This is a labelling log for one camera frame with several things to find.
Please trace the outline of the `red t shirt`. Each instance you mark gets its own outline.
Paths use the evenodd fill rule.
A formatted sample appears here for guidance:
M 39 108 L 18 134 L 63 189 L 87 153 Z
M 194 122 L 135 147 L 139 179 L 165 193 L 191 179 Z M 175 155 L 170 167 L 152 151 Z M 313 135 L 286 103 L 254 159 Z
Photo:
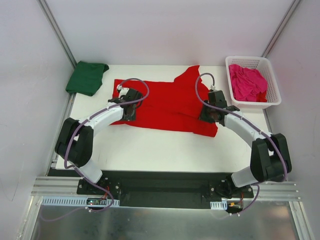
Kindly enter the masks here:
M 146 81 L 149 95 L 136 110 L 134 121 L 119 120 L 115 125 L 187 132 L 214 138 L 218 127 L 199 119 L 203 104 L 195 91 L 199 65 L 188 67 L 173 82 Z

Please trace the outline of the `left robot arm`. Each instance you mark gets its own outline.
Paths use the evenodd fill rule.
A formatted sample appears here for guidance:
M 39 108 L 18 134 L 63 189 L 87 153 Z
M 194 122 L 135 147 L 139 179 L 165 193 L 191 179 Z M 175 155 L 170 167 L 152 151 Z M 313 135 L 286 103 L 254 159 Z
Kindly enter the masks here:
M 67 118 L 62 125 L 54 151 L 89 180 L 88 188 L 96 195 L 103 193 L 106 182 L 101 179 L 102 170 L 92 160 L 94 137 L 117 121 L 134 121 L 137 104 L 143 94 L 133 88 L 121 87 L 118 97 L 107 105 L 81 119 Z

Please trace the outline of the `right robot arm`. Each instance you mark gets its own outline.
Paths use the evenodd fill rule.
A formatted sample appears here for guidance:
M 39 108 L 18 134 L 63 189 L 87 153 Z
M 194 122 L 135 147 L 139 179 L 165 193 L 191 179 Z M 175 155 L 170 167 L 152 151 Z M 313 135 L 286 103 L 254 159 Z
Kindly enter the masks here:
M 235 198 L 243 188 L 264 182 L 284 182 L 292 171 L 286 137 L 264 132 L 246 119 L 234 105 L 228 105 L 221 90 L 210 90 L 199 116 L 207 123 L 219 123 L 236 133 L 251 148 L 249 166 L 229 174 L 215 189 L 223 198 Z

